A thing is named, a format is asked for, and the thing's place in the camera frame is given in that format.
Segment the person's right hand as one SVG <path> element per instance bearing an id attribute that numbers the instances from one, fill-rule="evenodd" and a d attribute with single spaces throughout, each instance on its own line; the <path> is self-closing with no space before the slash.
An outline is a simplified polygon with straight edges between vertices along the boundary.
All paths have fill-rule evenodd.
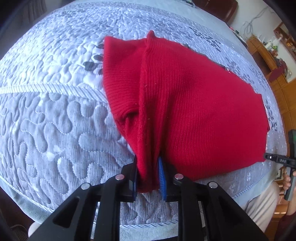
<path id="1" fill-rule="evenodd" d="M 291 186 L 291 177 L 287 174 L 287 170 L 283 172 L 283 189 L 288 190 Z"/>

